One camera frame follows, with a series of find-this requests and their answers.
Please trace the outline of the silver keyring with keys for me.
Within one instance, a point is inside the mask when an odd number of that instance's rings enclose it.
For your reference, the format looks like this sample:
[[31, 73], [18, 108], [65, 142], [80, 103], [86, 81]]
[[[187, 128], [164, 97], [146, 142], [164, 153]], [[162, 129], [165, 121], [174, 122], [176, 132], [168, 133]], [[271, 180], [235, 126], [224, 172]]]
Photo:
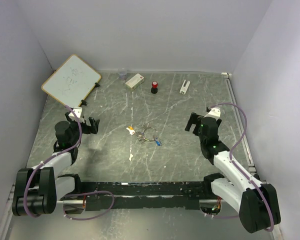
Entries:
[[158, 137], [158, 131], [152, 127], [148, 126], [143, 129], [143, 131], [136, 131], [135, 135], [139, 142], [155, 142]]

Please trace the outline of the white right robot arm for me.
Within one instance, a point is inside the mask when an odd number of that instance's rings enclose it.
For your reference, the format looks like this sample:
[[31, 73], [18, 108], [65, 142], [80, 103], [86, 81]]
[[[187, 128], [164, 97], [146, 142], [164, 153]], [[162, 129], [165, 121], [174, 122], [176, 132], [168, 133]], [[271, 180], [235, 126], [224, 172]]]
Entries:
[[270, 230], [281, 222], [275, 187], [262, 183], [249, 173], [219, 139], [222, 122], [219, 108], [212, 108], [205, 116], [191, 113], [185, 130], [194, 125], [202, 155], [222, 173], [207, 175], [202, 193], [208, 199], [215, 196], [227, 202], [237, 213], [241, 224], [249, 233]]

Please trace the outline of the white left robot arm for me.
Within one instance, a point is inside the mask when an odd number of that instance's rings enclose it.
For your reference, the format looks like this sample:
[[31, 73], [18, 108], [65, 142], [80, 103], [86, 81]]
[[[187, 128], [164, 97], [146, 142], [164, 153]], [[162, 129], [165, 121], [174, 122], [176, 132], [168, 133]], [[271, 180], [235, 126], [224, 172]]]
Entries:
[[76, 112], [67, 112], [65, 117], [54, 126], [56, 141], [51, 157], [17, 172], [12, 200], [14, 216], [51, 214], [65, 195], [73, 200], [83, 195], [80, 177], [61, 172], [75, 163], [82, 135], [98, 133], [100, 120], [93, 117], [85, 120]]

